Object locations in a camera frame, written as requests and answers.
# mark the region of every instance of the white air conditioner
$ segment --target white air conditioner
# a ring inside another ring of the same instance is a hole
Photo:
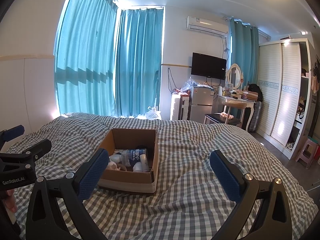
[[[209,35],[217,35],[220,37],[227,37],[229,33],[229,27],[225,24],[193,16],[188,16],[187,18],[187,30],[206,33]]]

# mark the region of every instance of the brown package box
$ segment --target brown package box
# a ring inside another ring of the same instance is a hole
[[[250,100],[258,100],[258,93],[251,91],[243,91],[242,98]]]
[[[99,148],[106,149],[109,155],[112,155],[115,149],[136,149],[142,145],[148,151],[150,172],[133,172],[132,168],[131,171],[105,170],[98,185],[103,188],[130,193],[154,193],[159,164],[156,130],[114,128],[107,133]]]

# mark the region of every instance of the refrigerator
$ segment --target refrigerator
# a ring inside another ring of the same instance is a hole
[[[204,115],[211,114],[214,89],[192,87],[189,101],[190,121],[204,122]]]

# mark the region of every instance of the floor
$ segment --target floor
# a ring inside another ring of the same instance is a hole
[[[299,160],[296,162],[294,159],[289,160],[276,147],[259,134],[251,133],[251,135],[255,137],[257,141],[263,143],[265,148],[280,160],[282,165],[291,172],[305,190],[309,190],[320,185],[319,182],[312,186],[313,183],[320,181],[320,165],[316,161],[313,161],[310,168],[307,170],[306,163],[304,161]],[[308,194],[313,198],[318,207],[320,207],[320,187],[308,192]]]

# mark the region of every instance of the gingham bedding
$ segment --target gingham bedding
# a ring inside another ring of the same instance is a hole
[[[90,159],[111,128],[156,129],[159,175],[154,196],[130,195],[96,188],[84,202],[94,222],[108,239],[211,239],[230,215],[235,203],[228,200],[213,173],[209,155],[219,149],[243,173],[271,181],[282,178],[289,199],[292,238],[298,239],[318,212],[297,180],[250,134],[237,127],[192,121],[149,121],[91,114],[68,114],[25,136],[9,148],[20,153],[48,138],[52,150],[36,163],[37,176],[63,177]],[[28,202],[33,185],[18,188],[17,220],[25,238]],[[60,209],[70,232],[76,231],[62,200]],[[244,226],[249,231],[258,204]]]

